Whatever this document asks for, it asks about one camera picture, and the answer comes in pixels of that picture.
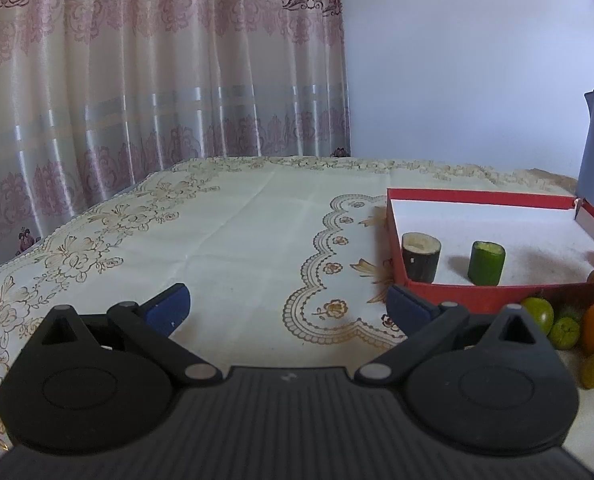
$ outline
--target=pink floral curtain pattern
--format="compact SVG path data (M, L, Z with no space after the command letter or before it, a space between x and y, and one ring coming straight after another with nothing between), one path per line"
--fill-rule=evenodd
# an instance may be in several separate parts
M0 263L191 157L349 152L341 0L0 0Z

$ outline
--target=cucumber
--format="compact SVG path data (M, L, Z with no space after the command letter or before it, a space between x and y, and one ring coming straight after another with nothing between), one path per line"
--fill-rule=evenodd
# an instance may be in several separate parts
M494 242L475 242L472 244L468 278L479 286L499 285L506 261L506 250Z
M425 233L406 233L401 237L401 255L406 274L414 282L432 283L437 273L442 244Z

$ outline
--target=blue gripper pad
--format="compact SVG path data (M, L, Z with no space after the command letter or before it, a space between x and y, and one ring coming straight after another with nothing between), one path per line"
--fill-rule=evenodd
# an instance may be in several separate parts
M386 295L386 311L390 319L408 337L421 330L441 311L429 301L398 285L392 285Z
M139 316L156 332L168 337L190 314L190 291L175 283L138 308Z

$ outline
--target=white wall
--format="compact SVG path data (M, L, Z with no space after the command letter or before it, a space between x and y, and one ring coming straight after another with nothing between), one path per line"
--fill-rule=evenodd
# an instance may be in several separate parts
M594 0L343 0L353 156L577 176Z

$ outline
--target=cream tablecloth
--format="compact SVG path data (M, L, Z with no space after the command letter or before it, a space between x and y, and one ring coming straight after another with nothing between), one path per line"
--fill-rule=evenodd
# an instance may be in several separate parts
M173 334L227 372L234 364L343 365L405 336L382 302L392 282L388 187L562 194L536 170L353 158L192 160L152 174L0 267L0 381L48 310L142 302L175 282L192 311ZM594 391L566 443L594 469ZM0 421L0 456L10 446Z

